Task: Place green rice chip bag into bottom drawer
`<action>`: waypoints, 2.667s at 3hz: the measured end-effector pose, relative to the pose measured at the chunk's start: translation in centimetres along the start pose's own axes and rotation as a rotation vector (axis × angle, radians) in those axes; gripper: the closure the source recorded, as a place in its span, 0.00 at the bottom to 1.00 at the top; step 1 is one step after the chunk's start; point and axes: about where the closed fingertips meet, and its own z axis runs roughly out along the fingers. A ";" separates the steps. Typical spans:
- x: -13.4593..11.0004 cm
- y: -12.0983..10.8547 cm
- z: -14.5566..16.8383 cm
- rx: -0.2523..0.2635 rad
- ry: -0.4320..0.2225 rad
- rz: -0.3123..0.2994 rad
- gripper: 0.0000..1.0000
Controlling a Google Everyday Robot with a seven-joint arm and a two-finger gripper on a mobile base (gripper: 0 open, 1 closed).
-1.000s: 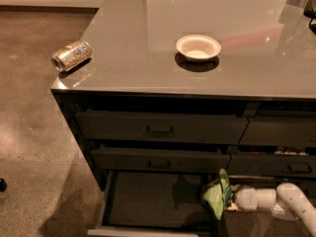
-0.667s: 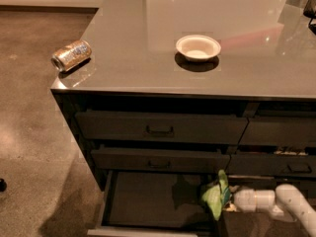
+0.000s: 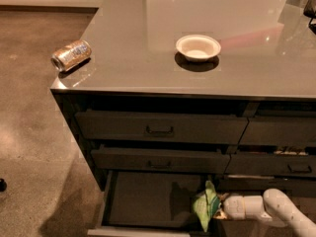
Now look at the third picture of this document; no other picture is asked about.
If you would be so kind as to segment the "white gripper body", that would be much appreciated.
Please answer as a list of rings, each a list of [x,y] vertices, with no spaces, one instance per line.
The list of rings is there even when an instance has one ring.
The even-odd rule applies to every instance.
[[[271,222],[272,217],[266,212],[261,196],[230,195],[223,202],[223,210],[229,219],[256,219]]]

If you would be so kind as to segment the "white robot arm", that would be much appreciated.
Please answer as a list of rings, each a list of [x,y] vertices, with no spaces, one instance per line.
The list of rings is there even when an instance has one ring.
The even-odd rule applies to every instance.
[[[251,237],[264,237],[269,227],[289,227],[296,237],[316,237],[316,224],[278,189],[267,189],[261,195],[224,194],[214,218],[255,220]]]

